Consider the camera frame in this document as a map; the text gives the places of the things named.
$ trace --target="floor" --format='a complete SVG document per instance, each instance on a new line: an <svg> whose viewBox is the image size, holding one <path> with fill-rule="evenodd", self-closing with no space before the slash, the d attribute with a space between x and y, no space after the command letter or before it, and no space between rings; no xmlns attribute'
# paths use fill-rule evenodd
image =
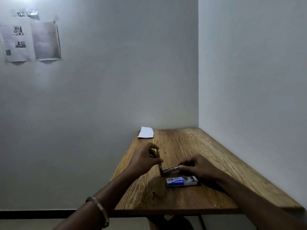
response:
<svg viewBox="0 0 307 230"><path fill-rule="evenodd" d="M202 230L197 216L187 217L192 223L194 230ZM62 219L39 219L39 220L0 220L1 230L51 230ZM108 230L149 230L146 218L111 218Z"/></svg>

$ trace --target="hand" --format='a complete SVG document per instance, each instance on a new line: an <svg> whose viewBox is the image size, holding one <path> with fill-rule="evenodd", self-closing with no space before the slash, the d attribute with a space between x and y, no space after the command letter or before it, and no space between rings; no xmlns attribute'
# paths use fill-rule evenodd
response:
<svg viewBox="0 0 307 230"><path fill-rule="evenodd" d="M200 154L189 156L183 161L179 162L178 165L187 165L191 163L195 163L195 166L181 166L180 171L188 172L201 179L213 182L224 173Z"/></svg>
<svg viewBox="0 0 307 230"><path fill-rule="evenodd" d="M136 148L129 162L128 169L132 170L136 176L146 174L154 165L163 162L162 158L152 158L149 154L154 155L152 148L159 149L153 143L146 143Z"/></svg>

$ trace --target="metal bangle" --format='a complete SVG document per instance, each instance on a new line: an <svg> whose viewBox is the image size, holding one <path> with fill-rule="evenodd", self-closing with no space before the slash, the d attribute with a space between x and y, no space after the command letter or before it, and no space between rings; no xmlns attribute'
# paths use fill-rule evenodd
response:
<svg viewBox="0 0 307 230"><path fill-rule="evenodd" d="M106 221L103 228L107 228L109 226L109 216L108 216L108 213L106 212L106 210L102 207L102 205L98 202L98 200L95 197L88 197L85 202L87 202L87 201L92 201L100 209L100 211L102 212L104 219Z"/></svg>

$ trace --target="white paper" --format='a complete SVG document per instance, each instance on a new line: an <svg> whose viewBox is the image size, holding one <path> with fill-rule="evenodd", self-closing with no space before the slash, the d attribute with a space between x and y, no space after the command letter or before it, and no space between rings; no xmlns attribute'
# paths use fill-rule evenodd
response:
<svg viewBox="0 0 307 230"><path fill-rule="evenodd" d="M6 62L28 61L29 44L20 25L0 25L1 44Z"/></svg>
<svg viewBox="0 0 307 230"><path fill-rule="evenodd" d="M139 138L153 138L153 129L150 127L142 127L140 134L138 135Z"/></svg>
<svg viewBox="0 0 307 230"><path fill-rule="evenodd" d="M37 15L37 9L35 8L22 8L22 9L14 9L12 10L13 16L26 17Z"/></svg>
<svg viewBox="0 0 307 230"><path fill-rule="evenodd" d="M56 22L31 23L31 30L37 60L58 60L61 58Z"/></svg>

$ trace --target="wooden desk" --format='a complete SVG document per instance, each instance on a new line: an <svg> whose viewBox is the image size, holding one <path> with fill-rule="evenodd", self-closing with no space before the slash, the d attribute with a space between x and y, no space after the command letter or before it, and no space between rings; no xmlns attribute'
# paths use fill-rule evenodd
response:
<svg viewBox="0 0 307 230"><path fill-rule="evenodd" d="M144 142L152 142L160 147L160 156L164 159L163 169L175 166L183 158L199 153L273 204L286 210L304 210L294 199L199 128L155 130L152 139L136 137L113 178L127 167L135 148ZM117 205L114 216L219 213L235 214L241 211L225 193L206 185L167 188L166 180L160 176L158 166L154 166L129 187Z"/></svg>

